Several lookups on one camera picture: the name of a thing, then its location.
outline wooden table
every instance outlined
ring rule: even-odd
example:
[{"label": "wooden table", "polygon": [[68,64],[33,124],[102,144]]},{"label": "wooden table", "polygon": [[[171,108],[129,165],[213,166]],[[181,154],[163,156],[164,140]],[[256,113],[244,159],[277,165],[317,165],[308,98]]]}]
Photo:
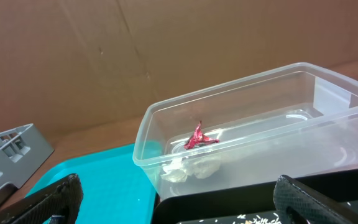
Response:
[{"label": "wooden table", "polygon": [[[331,69],[358,80],[358,61],[334,66]],[[118,123],[104,124],[77,131],[53,141],[52,146],[55,152],[0,209],[22,199],[46,171],[67,159],[134,143],[141,120],[142,116]]]}]

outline plastic container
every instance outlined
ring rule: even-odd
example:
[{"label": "plastic container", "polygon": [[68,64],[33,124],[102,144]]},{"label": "plastic container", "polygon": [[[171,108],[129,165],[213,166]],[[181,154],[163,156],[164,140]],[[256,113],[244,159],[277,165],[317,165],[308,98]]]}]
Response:
[{"label": "plastic container", "polygon": [[[221,142],[186,151],[200,120]],[[358,82],[295,63],[161,101],[134,162],[162,199],[358,167]]]}]

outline blue plastic tray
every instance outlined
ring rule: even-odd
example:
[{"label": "blue plastic tray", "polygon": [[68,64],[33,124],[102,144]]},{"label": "blue plastic tray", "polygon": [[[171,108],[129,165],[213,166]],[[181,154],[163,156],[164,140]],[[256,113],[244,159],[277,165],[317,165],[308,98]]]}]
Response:
[{"label": "blue plastic tray", "polygon": [[41,177],[28,195],[76,173],[84,191],[76,223],[149,224],[155,190],[133,163],[133,150],[131,144],[62,162]]}]

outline red crumpled paper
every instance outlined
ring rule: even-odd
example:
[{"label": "red crumpled paper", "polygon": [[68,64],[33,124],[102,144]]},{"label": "red crumpled paper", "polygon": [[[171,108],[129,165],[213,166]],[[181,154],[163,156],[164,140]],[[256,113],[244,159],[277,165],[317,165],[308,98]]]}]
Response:
[{"label": "red crumpled paper", "polygon": [[194,131],[193,135],[189,138],[189,140],[187,140],[185,144],[185,149],[186,150],[194,149],[196,147],[207,146],[218,142],[219,142],[218,139],[213,139],[208,136],[205,136],[201,132],[201,121],[200,121],[200,123],[196,127],[196,131]]}]

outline cardboard box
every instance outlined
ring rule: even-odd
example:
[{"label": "cardboard box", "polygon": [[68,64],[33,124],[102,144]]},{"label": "cardboard box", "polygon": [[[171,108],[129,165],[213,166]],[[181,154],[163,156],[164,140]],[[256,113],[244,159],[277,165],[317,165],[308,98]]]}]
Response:
[{"label": "cardboard box", "polygon": [[358,1],[0,1],[0,131],[52,138],[289,63],[357,59]]}]

